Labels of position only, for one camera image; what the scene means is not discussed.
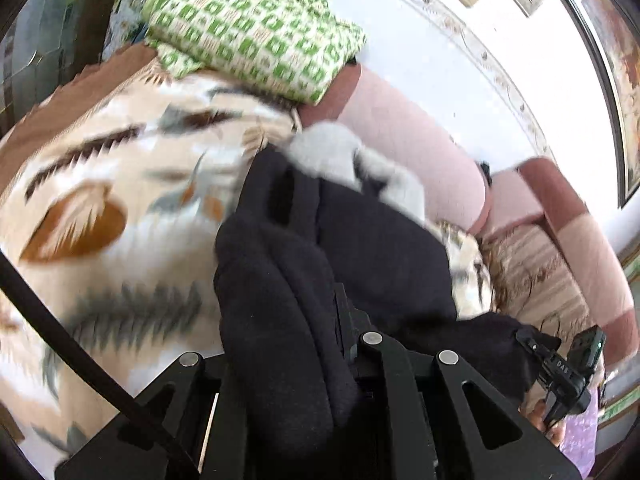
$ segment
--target metal screw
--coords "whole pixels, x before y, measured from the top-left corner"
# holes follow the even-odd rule
[[[438,354],[440,362],[446,365],[454,365],[458,362],[458,354],[453,350],[443,350]]]
[[[368,345],[379,345],[382,343],[382,334],[378,332],[367,332],[362,336],[362,340]]]
[[[200,356],[196,352],[185,352],[180,356],[180,364],[185,367],[193,366],[198,363]]]

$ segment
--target green patterned cloth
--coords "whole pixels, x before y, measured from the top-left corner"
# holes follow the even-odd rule
[[[148,0],[143,17],[172,75],[209,67],[311,104],[365,42],[327,0]]]

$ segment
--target human hand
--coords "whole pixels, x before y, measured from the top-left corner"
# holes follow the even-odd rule
[[[566,434],[566,423],[564,420],[561,420],[547,430],[543,421],[545,416],[545,406],[546,404],[543,399],[536,402],[531,413],[527,415],[527,419],[534,427],[538,428],[542,433],[545,433],[546,437],[554,446],[559,447]]]

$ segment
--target floral blanket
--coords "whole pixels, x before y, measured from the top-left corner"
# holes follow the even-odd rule
[[[287,102],[216,73],[174,81],[154,61],[22,166],[0,200],[0,246],[135,395],[184,351],[222,352],[216,233],[257,150],[297,124]],[[4,296],[0,398],[64,453],[116,413]]]

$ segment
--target purple cloth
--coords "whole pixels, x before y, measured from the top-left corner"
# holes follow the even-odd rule
[[[591,391],[587,411],[566,418],[566,435],[560,451],[575,464],[582,478],[587,478],[596,460],[598,430],[598,392]]]

